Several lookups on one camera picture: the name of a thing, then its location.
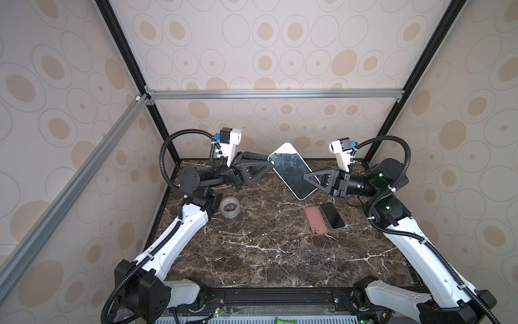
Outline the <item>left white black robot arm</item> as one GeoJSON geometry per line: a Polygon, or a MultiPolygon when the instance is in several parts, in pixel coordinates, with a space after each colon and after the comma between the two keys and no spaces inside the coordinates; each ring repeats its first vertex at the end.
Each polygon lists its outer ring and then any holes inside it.
{"type": "Polygon", "coordinates": [[[272,170],[264,155],[237,152],[241,130],[222,128],[211,134],[186,129],[167,137],[159,153],[159,169],[171,190],[183,196],[178,216],[145,251],[133,261],[122,260],[115,269],[115,289],[101,311],[101,323],[110,323],[109,313],[114,304],[132,312],[123,319],[131,323],[141,318],[155,322],[167,309],[195,303],[200,286],[191,280],[167,285],[165,279],[180,252],[194,235],[208,224],[220,207],[222,194],[218,186],[232,185],[236,189],[255,183],[272,170]],[[187,134],[200,134],[210,140],[210,167],[189,167],[169,177],[165,169],[165,151],[174,139],[187,134]]]}

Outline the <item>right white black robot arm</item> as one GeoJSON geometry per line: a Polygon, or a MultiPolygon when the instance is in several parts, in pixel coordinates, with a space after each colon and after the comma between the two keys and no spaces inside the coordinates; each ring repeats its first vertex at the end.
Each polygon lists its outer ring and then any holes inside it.
{"type": "Polygon", "coordinates": [[[492,312],[496,298],[488,290],[478,290],[464,278],[424,234],[408,208],[395,196],[408,179],[410,146],[396,136],[378,136],[360,144],[348,138],[330,144],[339,166],[305,171],[303,179],[334,197],[368,197],[364,214],[369,224],[388,238],[417,272],[428,291],[418,294],[391,286],[374,277],[356,284],[357,307],[383,306],[418,323],[480,323],[499,320],[492,312]],[[367,175],[350,172],[356,152],[373,143],[399,144],[404,160],[385,159],[367,175]]]}

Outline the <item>pink phone case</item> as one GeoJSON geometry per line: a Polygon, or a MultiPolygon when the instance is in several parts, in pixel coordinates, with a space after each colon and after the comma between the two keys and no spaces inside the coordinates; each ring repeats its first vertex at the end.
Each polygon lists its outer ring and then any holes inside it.
{"type": "Polygon", "coordinates": [[[305,208],[304,213],[314,236],[324,236],[329,233],[329,229],[318,207],[305,208]]]}

